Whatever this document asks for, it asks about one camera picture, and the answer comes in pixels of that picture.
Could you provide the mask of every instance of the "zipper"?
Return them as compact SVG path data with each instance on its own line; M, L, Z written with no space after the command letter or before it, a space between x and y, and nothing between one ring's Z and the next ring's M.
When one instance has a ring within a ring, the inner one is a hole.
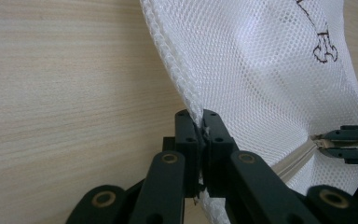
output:
M287 183L312 158L317 146L308 139L271 168L284 183Z

